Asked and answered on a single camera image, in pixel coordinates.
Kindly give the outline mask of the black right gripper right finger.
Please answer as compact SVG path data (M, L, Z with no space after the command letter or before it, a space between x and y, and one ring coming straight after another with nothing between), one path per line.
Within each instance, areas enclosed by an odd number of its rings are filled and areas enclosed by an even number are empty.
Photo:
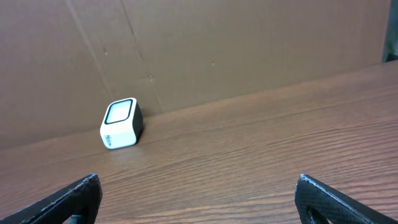
M300 174L294 200L300 221L304 224L397 224L397 220L371 209L307 174Z

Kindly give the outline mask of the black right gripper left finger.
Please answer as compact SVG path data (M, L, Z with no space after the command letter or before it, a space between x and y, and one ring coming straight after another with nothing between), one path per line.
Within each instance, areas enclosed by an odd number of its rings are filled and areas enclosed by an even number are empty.
M19 210L1 223L94 223L102 200L97 174L89 174Z

